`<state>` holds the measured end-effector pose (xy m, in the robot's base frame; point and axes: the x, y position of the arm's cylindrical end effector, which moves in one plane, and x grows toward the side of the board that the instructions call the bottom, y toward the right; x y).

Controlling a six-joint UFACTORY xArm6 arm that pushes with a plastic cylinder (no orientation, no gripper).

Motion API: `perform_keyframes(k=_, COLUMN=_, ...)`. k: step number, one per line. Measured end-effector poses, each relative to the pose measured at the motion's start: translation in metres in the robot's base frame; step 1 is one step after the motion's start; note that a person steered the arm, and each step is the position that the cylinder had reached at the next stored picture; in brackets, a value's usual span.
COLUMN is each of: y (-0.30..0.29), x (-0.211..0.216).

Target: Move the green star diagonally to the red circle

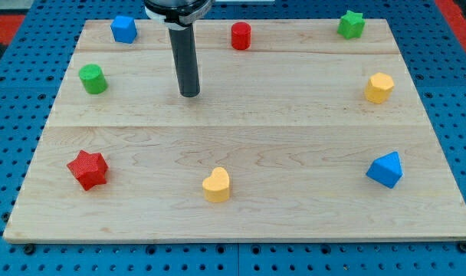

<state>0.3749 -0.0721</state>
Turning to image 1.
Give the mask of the black robot arm flange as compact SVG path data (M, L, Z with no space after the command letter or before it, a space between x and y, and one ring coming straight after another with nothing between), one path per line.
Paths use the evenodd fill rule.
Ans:
M173 30L182 30L203 18L212 8L214 0L144 0L149 19Z

